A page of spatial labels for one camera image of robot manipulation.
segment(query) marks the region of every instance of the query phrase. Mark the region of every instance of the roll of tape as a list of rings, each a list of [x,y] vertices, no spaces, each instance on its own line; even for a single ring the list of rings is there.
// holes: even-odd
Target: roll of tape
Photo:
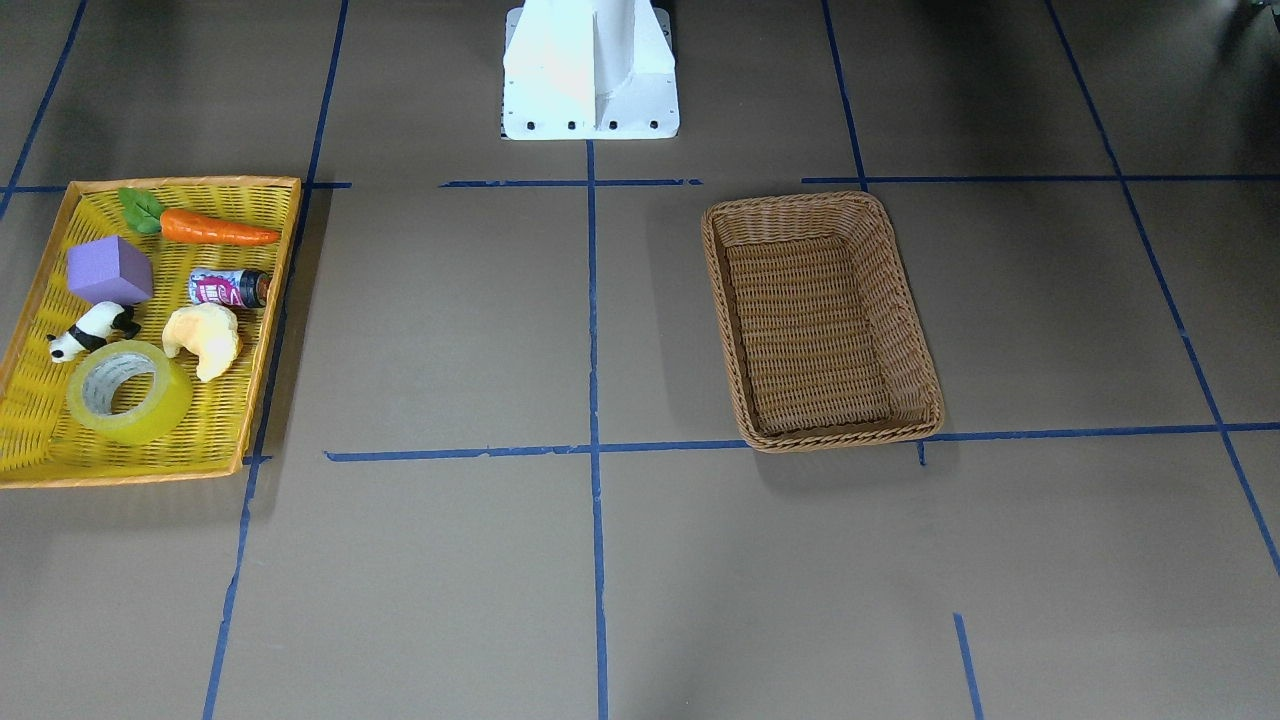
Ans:
[[[111,397],[129,378],[154,373],[151,391],[136,407],[111,413]],[[95,350],[67,388],[72,418],[124,445],[143,445],[178,427],[191,409],[191,379],[159,347],[122,340]]]

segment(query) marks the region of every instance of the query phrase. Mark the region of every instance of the green leaf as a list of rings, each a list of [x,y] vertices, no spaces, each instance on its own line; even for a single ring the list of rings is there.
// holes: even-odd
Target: green leaf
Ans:
[[[133,232],[142,234],[160,232],[160,215],[165,208],[155,195],[145,190],[122,187],[116,192],[116,197],[124,206],[124,222],[133,228]]]

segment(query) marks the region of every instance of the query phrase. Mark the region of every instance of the purple cube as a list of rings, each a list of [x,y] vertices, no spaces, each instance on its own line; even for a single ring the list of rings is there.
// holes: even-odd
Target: purple cube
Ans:
[[[113,234],[67,251],[67,290],[90,304],[133,305],[151,297],[151,260]]]

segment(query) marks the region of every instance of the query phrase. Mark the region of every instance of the carrot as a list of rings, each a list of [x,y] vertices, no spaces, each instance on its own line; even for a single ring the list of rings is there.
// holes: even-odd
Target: carrot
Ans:
[[[246,246],[269,245],[280,240],[276,231],[219,220],[180,208],[165,208],[155,195],[145,190],[122,187],[118,197],[124,205],[124,222],[134,232],[143,234],[159,232],[160,237],[174,242]]]

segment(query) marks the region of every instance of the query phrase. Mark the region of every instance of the bottle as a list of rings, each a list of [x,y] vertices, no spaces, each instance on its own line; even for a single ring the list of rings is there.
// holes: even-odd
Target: bottle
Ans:
[[[216,302],[229,307],[265,307],[271,275],[261,270],[214,270],[196,268],[187,281],[187,295],[196,305]]]

